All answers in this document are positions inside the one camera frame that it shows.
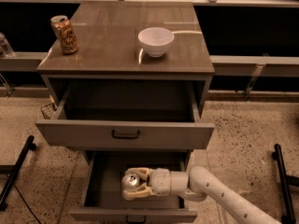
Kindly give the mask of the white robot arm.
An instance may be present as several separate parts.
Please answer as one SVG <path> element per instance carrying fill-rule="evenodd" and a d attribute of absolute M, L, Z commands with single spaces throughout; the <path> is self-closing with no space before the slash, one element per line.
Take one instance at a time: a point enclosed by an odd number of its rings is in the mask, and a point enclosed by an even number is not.
<path fill-rule="evenodd" d="M 122 178 L 122 188 L 123 198 L 128 201 L 149 196 L 177 195 L 184 200 L 201 202 L 209 196 L 239 224 L 281 224 L 229 189 L 203 166 L 193 166 L 189 172 L 130 168 Z"/>

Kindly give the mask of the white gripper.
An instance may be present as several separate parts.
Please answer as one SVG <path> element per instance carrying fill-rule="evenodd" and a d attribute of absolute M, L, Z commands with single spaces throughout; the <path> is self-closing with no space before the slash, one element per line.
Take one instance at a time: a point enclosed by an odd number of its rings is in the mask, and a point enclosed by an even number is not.
<path fill-rule="evenodd" d="M 124 189 L 122 196 L 131 201 L 138 198 L 146 198 L 152 195 L 179 195 L 188 188 L 189 175 L 186 172 L 169 171 L 168 169 L 153 169 L 146 167 L 129 168 L 126 174 L 136 174 L 143 181 L 149 178 L 149 185 L 143 183 L 141 186 Z"/>

